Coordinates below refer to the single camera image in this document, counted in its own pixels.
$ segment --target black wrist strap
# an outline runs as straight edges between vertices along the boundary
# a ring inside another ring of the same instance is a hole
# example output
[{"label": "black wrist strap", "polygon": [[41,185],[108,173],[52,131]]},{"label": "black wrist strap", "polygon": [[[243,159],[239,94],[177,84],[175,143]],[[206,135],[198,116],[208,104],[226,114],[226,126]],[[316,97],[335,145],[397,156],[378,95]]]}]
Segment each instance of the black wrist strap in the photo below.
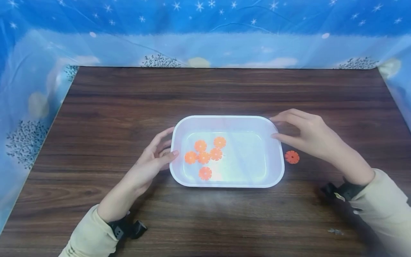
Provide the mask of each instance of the black wrist strap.
[{"label": "black wrist strap", "polygon": [[321,188],[321,191],[330,199],[338,198],[342,201],[351,201],[366,187],[366,185],[354,185],[348,182],[345,177],[343,177],[343,179],[344,184],[342,184],[339,188],[333,183],[328,183]]},{"label": "black wrist strap", "polygon": [[113,230],[114,236],[117,240],[123,238],[137,239],[147,231],[147,227],[141,221],[136,221],[136,223],[131,224],[127,222],[126,217],[121,220],[109,222],[108,225]]}]

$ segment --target white plastic tray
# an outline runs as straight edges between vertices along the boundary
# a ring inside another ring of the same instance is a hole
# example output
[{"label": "white plastic tray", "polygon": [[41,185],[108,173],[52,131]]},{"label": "white plastic tray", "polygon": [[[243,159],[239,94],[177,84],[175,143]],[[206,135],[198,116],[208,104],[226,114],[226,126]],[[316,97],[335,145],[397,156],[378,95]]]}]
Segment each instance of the white plastic tray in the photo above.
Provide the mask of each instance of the white plastic tray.
[{"label": "white plastic tray", "polygon": [[[175,127],[171,150],[180,155],[170,164],[173,178],[188,187],[269,188],[284,174],[281,143],[271,138],[278,133],[274,124],[260,116],[189,116]],[[185,154],[194,151],[194,143],[204,140],[207,152],[216,137],[224,137],[226,146],[218,161],[207,164],[185,162]],[[199,170],[209,167],[209,180],[199,177]]]}]

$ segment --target tree print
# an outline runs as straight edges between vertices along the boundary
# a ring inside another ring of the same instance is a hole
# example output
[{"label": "tree print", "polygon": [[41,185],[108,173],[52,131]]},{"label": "tree print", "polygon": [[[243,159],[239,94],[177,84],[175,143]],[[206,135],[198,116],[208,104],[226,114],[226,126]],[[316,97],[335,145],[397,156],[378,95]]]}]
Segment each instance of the tree print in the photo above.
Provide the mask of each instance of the tree print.
[{"label": "tree print", "polygon": [[163,68],[180,68],[181,64],[177,62],[177,59],[168,58],[162,54],[156,56],[151,55],[144,57],[142,67],[163,67]]},{"label": "tree print", "polygon": [[65,67],[64,72],[67,74],[69,82],[73,82],[78,70],[79,66],[76,65],[68,65]]},{"label": "tree print", "polygon": [[41,121],[21,120],[16,130],[7,135],[7,155],[17,158],[25,169],[31,169],[48,129]]},{"label": "tree print", "polygon": [[377,61],[372,60],[369,57],[365,58],[351,58],[346,63],[340,64],[335,69],[374,69],[377,67]]}]

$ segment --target tray rim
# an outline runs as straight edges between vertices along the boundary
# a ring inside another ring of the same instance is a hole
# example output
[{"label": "tray rim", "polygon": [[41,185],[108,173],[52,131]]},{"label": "tray rim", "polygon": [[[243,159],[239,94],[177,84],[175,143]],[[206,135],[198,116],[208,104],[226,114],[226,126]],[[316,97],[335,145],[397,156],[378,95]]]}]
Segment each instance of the tray rim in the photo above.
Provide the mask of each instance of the tray rim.
[{"label": "tray rim", "polygon": [[[181,119],[177,123],[177,125],[175,125],[173,135],[172,135],[172,138],[171,138],[171,151],[174,150],[174,138],[175,138],[175,132],[177,131],[177,128],[181,125],[181,123],[183,123],[185,120],[188,120],[190,118],[259,118],[259,119],[262,119],[262,120],[272,124],[273,127],[275,128],[276,132],[278,133],[277,127],[269,119],[267,119],[265,117],[262,117],[262,116],[253,116],[253,115],[245,115],[245,116],[243,116],[243,115],[191,115],[191,116],[187,116],[187,117]],[[283,154],[281,142],[280,141],[278,141],[278,142],[279,142],[279,146],[280,146],[280,149],[279,149],[280,154],[281,154],[281,156],[283,156],[284,154]],[[218,185],[218,184],[201,184],[201,185],[196,184],[196,185],[193,185],[193,184],[188,184],[188,183],[182,182],[179,178],[177,178],[175,173],[174,173],[173,166],[170,163],[170,172],[171,172],[171,175],[172,175],[173,179],[175,181],[177,181],[179,184],[181,184],[183,186],[186,186],[186,187],[190,187],[190,188],[270,188],[270,187],[275,186],[276,184],[278,184],[282,180],[282,178],[284,176],[284,169],[285,169],[284,158],[281,158],[281,174],[280,174],[280,176],[274,182],[272,182],[270,184],[267,184],[267,185],[261,185],[261,184],[258,184],[258,185],[242,185],[242,184],[239,184],[239,185],[227,185],[227,184],[225,184],[225,185]]]}]

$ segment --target beige sleeve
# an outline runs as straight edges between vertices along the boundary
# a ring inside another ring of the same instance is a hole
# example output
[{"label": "beige sleeve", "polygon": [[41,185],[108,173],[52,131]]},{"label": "beige sleeve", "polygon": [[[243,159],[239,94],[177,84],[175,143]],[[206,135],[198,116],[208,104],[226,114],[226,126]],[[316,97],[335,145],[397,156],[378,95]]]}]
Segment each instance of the beige sleeve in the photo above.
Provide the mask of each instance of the beige sleeve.
[{"label": "beige sleeve", "polygon": [[411,257],[411,207],[407,196],[382,170],[351,201],[359,216],[394,256]]},{"label": "beige sleeve", "polygon": [[93,206],[77,225],[59,257],[106,257],[115,252],[118,240],[97,214],[97,206]]}]

